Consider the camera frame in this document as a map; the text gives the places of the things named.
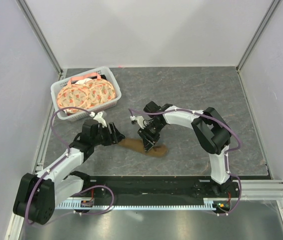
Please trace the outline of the brown cloth napkin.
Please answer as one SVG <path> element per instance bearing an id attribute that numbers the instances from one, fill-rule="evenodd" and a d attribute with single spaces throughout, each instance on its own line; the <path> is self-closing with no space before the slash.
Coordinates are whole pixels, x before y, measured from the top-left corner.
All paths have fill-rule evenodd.
<path id="1" fill-rule="evenodd" d="M 162 158 L 168 153 L 168 148 L 165 145 L 155 145 L 153 148 L 146 151 L 144 149 L 143 141 L 136 138 L 124 138 L 118 143 L 118 145 L 134 152 L 155 158 Z"/>

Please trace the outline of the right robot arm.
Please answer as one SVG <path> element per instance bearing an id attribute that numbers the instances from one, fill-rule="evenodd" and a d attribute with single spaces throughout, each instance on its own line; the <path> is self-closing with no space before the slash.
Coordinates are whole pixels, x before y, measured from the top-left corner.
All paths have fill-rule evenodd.
<path id="1" fill-rule="evenodd" d="M 161 130 L 167 125 L 178 125 L 194 131 L 200 146 L 208 153 L 213 181 L 211 193 L 222 197 L 229 190 L 231 176 L 227 163 L 231 142 L 229 126 L 213 108 L 205 110 L 189 110 L 172 104 L 159 106 L 149 102 L 143 109 L 150 119 L 143 116 L 131 116 L 132 122 L 139 125 L 138 135 L 142 139 L 143 148 L 150 151 L 160 139 Z"/>

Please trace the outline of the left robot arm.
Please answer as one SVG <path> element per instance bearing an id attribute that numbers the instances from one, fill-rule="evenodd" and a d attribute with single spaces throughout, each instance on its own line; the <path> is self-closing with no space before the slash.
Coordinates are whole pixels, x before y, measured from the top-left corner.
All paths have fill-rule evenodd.
<path id="1" fill-rule="evenodd" d="M 88 119 L 62 156 L 36 174 L 26 173 L 20 180 L 13 213 L 40 225 L 46 224 L 55 208 L 67 198 L 91 192 L 88 176 L 75 171 L 93 153 L 95 147 L 120 143 L 125 136 L 115 124 L 106 125 Z"/>

